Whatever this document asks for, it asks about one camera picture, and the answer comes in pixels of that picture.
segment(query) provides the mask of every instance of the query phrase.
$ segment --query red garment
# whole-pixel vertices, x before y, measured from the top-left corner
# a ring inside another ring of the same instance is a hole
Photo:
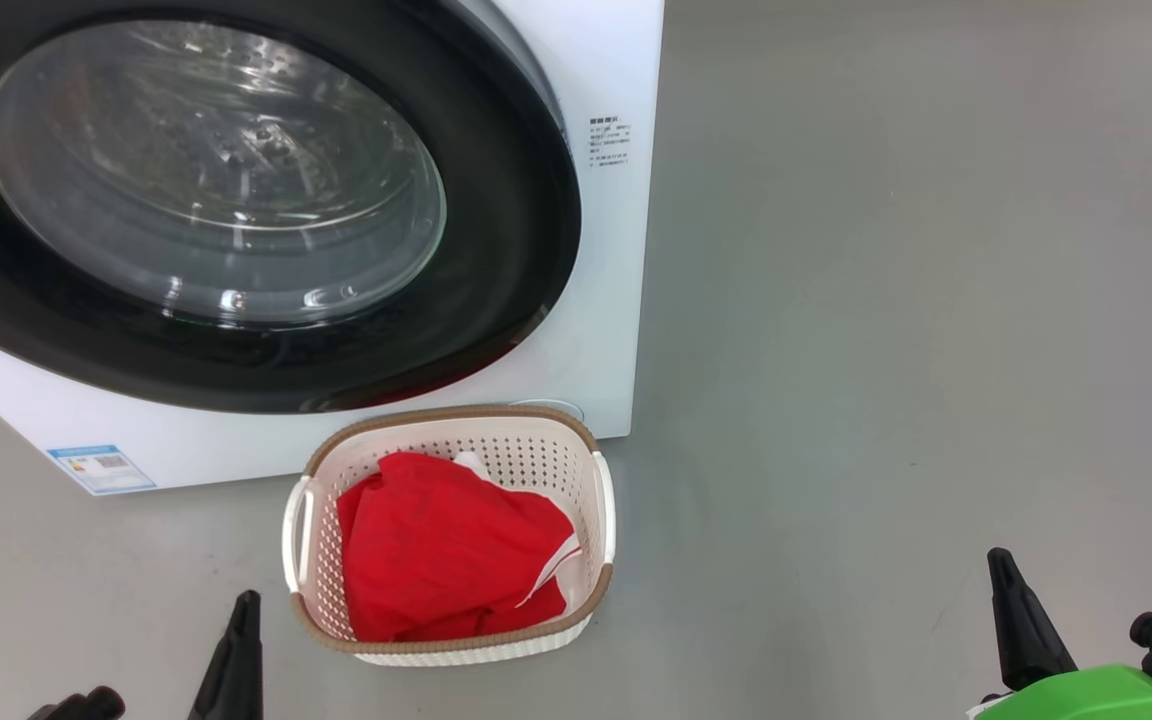
[[[359,641],[508,632],[566,611],[553,579],[526,598],[573,533],[545,497],[397,452],[341,495],[338,511],[346,605]]]

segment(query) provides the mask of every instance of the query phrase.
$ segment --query washing machine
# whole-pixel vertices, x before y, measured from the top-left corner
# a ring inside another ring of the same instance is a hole
[[[662,0],[0,0],[0,416],[96,495],[630,430]]]

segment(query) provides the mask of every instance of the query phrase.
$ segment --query concrete floor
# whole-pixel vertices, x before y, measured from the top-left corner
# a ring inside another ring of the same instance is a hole
[[[1152,3],[669,6],[616,582],[552,655],[374,669],[293,620],[289,480],[96,500],[0,422],[0,717],[183,717],[265,594],[266,717],[955,717],[984,555],[1075,660],[1152,611]]]

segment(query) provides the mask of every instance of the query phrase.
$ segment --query white plastic basket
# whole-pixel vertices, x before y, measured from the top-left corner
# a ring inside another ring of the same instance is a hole
[[[400,450],[447,460],[462,450],[476,452],[500,486],[538,492],[566,511],[584,548],[579,577],[573,579],[576,609],[516,632],[444,642],[357,642],[340,574],[335,503],[376,472],[376,462]],[[378,665],[472,665],[558,650],[589,624],[612,581],[615,555],[616,500],[607,461],[584,425],[547,407],[452,407],[340,430],[310,460],[283,516],[283,571],[296,615],[326,647]]]

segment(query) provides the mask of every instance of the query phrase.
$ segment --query blue label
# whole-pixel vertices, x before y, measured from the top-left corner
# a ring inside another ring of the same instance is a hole
[[[120,492],[138,492],[157,487],[113,445],[63,447],[59,450],[47,450],[47,455],[51,455],[69,477],[91,491],[92,495],[115,495]]]

